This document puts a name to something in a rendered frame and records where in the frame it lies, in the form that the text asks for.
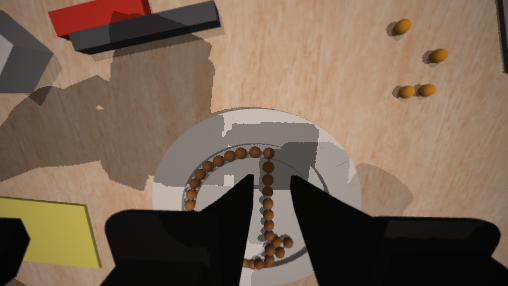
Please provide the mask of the orange oval bead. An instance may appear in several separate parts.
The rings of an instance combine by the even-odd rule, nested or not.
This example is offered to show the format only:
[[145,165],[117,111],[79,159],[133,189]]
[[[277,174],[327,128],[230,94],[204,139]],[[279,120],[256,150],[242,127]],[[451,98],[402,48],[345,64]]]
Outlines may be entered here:
[[407,33],[411,28],[411,21],[409,19],[402,19],[395,24],[393,32],[396,35]]
[[418,94],[421,97],[430,97],[434,93],[435,93],[435,87],[434,87],[434,85],[431,85],[431,84],[424,85],[424,86],[420,87],[420,89],[418,90]]
[[429,61],[432,63],[439,63],[448,57],[449,53],[445,49],[434,50],[429,55]]
[[411,86],[405,86],[401,90],[399,90],[399,95],[402,98],[408,98],[410,96],[413,96],[415,93],[415,90]]

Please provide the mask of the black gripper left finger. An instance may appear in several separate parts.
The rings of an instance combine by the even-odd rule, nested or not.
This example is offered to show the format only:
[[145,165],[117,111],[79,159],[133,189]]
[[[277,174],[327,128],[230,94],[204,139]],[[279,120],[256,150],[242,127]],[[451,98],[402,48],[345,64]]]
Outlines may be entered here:
[[115,265],[123,259],[203,262],[209,286],[239,286],[253,210],[248,174],[201,211],[118,211],[105,223]]

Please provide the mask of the yellow flat bar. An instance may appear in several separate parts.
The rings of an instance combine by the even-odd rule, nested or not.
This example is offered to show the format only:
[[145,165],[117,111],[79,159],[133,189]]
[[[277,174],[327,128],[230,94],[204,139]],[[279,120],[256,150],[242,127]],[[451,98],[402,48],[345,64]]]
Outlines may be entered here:
[[23,261],[101,267],[86,204],[0,196],[0,217],[21,219],[31,239]]

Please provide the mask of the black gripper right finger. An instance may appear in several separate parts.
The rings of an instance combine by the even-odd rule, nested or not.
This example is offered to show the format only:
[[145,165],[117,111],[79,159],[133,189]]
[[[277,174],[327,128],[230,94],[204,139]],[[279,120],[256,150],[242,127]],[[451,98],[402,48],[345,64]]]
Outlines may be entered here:
[[371,216],[292,175],[294,211],[318,286],[381,286],[400,250],[484,251],[500,229],[478,218]]

